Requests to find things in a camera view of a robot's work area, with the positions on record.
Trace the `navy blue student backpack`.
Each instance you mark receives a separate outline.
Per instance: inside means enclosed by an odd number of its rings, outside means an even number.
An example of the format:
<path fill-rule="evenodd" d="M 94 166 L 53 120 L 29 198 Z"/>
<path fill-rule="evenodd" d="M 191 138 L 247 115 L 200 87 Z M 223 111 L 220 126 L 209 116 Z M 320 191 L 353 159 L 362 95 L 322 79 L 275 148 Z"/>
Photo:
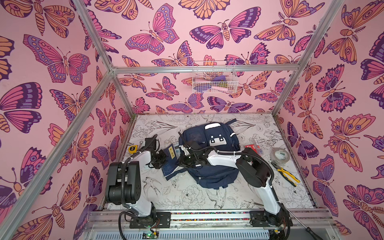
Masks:
<path fill-rule="evenodd" d="M 189 141 L 196 141 L 201 147 L 210 148 L 208 165 L 197 168 L 183 168 L 166 176 L 170 180 L 176 175 L 188 172 L 198 185 L 206 189 L 219 190 L 227 188 L 238 177 L 239 170 L 235 166 L 235 153 L 241 150 L 239 139 L 227 123 L 212 122 L 195 126 L 179 133 L 179 146 Z"/>

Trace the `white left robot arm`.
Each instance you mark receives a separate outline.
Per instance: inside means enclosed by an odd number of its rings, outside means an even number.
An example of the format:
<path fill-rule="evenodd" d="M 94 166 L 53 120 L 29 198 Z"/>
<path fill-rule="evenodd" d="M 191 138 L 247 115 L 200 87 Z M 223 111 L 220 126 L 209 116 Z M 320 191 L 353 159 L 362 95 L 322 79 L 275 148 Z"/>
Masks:
<path fill-rule="evenodd" d="M 118 229 L 120 237 L 125 240 L 122 220 L 130 222 L 132 228 L 147 228 L 149 234 L 143 239 L 157 239 L 160 235 L 158 228 L 170 228 L 171 213 L 157 213 L 155 205 L 141 197 L 142 181 L 141 168 L 138 158 L 151 156 L 149 148 L 157 140 L 157 135 L 149 139 L 146 145 L 123 162 L 112 163 L 108 169 L 108 178 L 105 190 L 105 201 L 116 206 L 123 206 L 124 211 L 119 213 Z"/>

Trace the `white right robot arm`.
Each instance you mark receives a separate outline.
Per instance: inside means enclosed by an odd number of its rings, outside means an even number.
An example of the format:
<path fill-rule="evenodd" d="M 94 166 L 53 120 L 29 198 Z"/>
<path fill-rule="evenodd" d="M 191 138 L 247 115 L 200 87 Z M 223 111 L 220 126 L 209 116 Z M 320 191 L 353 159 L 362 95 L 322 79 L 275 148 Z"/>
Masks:
<path fill-rule="evenodd" d="M 274 239 L 288 239 L 291 216 L 273 188 L 275 173 L 267 161 L 251 148 L 241 151 L 237 141 L 216 145 L 216 138 L 198 139 L 194 135 L 188 139 L 184 133 L 179 135 L 182 172 L 188 172 L 201 187 L 215 190 L 228 187 L 242 175 L 263 202 L 264 213 L 259 221 L 278 228 Z"/>

